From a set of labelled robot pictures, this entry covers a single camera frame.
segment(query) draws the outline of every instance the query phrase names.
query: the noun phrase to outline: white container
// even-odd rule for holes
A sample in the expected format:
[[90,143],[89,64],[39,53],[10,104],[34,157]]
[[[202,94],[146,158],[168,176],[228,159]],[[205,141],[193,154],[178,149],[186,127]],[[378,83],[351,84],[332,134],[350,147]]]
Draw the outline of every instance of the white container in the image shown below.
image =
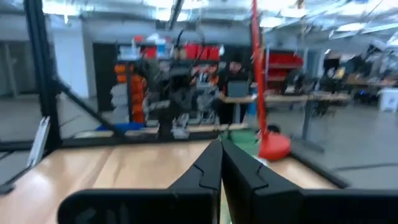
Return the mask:
[[379,100],[381,111],[396,112],[398,110],[398,88],[383,88],[378,94],[381,95]]

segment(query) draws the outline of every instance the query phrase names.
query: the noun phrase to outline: concrete floor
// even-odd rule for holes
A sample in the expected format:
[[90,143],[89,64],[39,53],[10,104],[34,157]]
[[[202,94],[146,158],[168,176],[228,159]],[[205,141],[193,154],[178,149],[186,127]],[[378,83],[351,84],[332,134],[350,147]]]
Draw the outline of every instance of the concrete floor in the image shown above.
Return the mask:
[[[96,108],[96,100],[87,103]],[[0,100],[0,139],[3,141],[32,139],[40,121],[40,107],[34,98]],[[93,130],[100,124],[68,100],[58,103],[63,138]],[[285,134],[301,134],[303,113],[280,106],[269,115],[269,123],[277,123]],[[398,114],[380,112],[377,108],[347,106],[336,108],[335,116],[313,118],[310,140],[323,146],[324,153],[293,145],[306,157],[333,170],[354,188],[398,189]],[[26,165],[27,153],[18,153],[0,162],[0,183],[18,173]],[[383,165],[372,168],[347,167]]]

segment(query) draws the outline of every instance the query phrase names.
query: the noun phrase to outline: person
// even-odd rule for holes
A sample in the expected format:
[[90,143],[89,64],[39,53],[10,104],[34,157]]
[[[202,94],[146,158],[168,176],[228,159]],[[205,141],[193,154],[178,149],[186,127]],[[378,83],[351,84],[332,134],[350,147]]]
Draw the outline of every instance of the person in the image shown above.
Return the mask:
[[[241,64],[240,54],[236,54],[232,57],[229,64],[225,69],[220,71],[218,74],[218,88],[222,91],[224,96],[228,96],[228,82],[229,81],[247,81],[248,88],[251,84],[251,76],[248,72],[245,72]],[[243,122],[244,115],[246,114],[247,105],[241,104],[240,111],[240,123]],[[220,118],[220,124],[231,124],[234,119],[234,104],[232,103],[220,103],[217,110],[218,117]]]

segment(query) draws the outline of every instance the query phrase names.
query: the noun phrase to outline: red vertical bar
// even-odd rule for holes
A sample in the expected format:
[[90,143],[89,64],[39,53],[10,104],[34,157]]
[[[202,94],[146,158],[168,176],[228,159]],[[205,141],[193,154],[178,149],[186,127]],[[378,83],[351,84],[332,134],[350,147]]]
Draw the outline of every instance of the red vertical bar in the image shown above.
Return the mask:
[[252,21],[251,21],[251,32],[252,32],[252,43],[253,43],[253,59],[254,59],[254,77],[258,84],[258,105],[259,105],[259,122],[262,134],[262,140],[265,141],[267,138],[266,131],[266,109],[264,104],[265,97],[265,85],[264,77],[261,72],[261,60],[259,58],[261,53],[260,41],[259,41],[259,21],[257,15],[257,0],[252,2]]

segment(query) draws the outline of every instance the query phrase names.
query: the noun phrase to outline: green mat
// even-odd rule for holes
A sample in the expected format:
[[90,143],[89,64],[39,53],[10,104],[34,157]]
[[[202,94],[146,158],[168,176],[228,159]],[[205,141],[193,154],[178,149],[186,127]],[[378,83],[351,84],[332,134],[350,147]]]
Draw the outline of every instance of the green mat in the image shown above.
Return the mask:
[[[257,137],[253,130],[237,130],[231,133],[232,142],[243,149],[249,155],[256,156],[259,154],[259,147],[257,144]],[[226,138],[226,132],[220,135],[221,139]]]

